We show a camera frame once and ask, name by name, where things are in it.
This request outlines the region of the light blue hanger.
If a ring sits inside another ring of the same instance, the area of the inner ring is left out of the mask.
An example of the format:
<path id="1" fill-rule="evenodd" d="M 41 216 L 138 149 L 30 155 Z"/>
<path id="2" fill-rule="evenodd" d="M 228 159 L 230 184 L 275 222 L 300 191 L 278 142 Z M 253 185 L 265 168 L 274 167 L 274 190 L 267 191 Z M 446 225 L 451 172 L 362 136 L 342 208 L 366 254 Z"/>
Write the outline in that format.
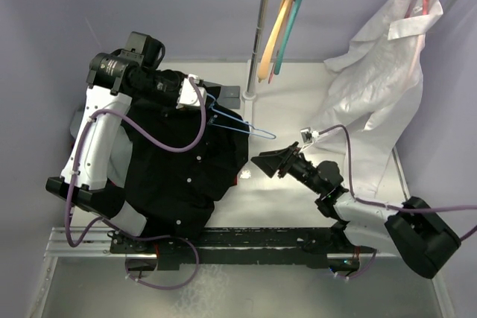
<path id="1" fill-rule="evenodd" d="M 218 108 L 217 99 L 211 94 L 207 94 L 206 96 L 207 99 L 210 100 L 208 109 L 212 111 L 212 117 L 208 120 L 209 126 L 220 127 L 225 130 L 232 130 L 267 140 L 274 140 L 277 138 L 272 132 L 256 128 L 251 123 L 240 119 L 238 116 L 221 111 Z"/>

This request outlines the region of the black button shirt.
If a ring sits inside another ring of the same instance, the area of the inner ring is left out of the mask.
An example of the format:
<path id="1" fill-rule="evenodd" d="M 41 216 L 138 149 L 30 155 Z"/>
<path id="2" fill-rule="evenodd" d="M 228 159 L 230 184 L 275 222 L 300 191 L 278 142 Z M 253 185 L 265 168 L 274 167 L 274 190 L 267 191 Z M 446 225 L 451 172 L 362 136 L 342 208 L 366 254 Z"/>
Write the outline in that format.
<path id="1" fill-rule="evenodd" d="M 123 188 L 118 194 L 147 218 L 142 236 L 195 238 L 205 227 L 233 180 L 248 161 L 249 135 L 208 125 L 200 142 L 185 153 L 171 153 L 148 141 L 128 123 L 133 143 Z"/>

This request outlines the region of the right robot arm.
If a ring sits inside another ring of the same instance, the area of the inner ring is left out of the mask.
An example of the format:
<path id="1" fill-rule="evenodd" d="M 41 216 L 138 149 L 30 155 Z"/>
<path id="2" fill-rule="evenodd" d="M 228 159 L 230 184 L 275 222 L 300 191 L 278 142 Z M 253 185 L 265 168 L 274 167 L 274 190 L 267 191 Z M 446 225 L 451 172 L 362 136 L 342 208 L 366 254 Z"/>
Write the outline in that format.
<path id="1" fill-rule="evenodd" d="M 400 257 L 416 274 L 432 279 L 461 247 L 458 235 L 424 200 L 411 197 L 395 209 L 367 205 L 344 187 L 336 162 L 313 165 L 297 143 L 251 161 L 268 177 L 289 175 L 318 195 L 318 211 L 337 222 L 331 241 L 340 252 L 370 247 Z"/>

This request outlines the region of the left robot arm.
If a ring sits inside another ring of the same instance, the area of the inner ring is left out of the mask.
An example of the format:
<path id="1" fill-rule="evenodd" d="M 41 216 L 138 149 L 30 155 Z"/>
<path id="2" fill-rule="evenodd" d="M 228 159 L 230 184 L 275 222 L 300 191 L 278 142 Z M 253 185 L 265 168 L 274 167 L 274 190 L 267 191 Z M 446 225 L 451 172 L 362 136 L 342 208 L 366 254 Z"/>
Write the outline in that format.
<path id="1" fill-rule="evenodd" d="M 127 244 L 136 252 L 154 242 L 145 229 L 147 218 L 109 184 L 107 169 L 121 122 L 134 100 L 154 99 L 176 106 L 186 78 L 170 81 L 158 71 L 165 46 L 152 36 L 132 32 L 126 46 L 97 54 L 86 77 L 86 103 L 70 157 L 45 189 L 66 201 L 66 212 L 77 206 L 128 233 Z"/>

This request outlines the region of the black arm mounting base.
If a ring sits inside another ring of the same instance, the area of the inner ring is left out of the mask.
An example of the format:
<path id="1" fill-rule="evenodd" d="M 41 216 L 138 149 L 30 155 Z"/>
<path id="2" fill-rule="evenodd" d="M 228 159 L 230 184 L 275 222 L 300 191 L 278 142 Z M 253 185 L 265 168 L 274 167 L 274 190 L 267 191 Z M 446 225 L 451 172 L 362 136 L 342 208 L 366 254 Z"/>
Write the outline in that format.
<path id="1" fill-rule="evenodd" d="M 209 228 L 190 247 L 177 238 L 132 239 L 110 231 L 110 252 L 138 271 L 178 270 L 183 264 L 300 265 L 349 274 L 360 268 L 360 249 L 333 228 Z"/>

